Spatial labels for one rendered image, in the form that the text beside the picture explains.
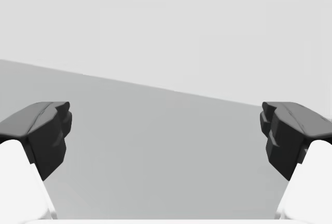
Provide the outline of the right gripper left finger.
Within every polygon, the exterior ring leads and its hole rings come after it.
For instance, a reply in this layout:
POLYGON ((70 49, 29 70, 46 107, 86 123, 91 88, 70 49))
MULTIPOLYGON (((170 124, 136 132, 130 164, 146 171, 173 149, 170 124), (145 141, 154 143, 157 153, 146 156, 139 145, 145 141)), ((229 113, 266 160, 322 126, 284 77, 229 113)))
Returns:
POLYGON ((62 164, 69 102, 38 102, 0 122, 0 220, 57 219, 44 181, 62 164))

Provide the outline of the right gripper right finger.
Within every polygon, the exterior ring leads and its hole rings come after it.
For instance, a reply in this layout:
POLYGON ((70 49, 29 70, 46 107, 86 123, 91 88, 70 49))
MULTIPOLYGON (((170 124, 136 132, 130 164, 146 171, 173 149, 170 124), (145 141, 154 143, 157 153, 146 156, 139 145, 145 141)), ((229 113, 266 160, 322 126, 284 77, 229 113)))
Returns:
POLYGON ((278 220, 332 220, 332 120, 293 102, 263 102, 269 163, 288 181, 278 220))

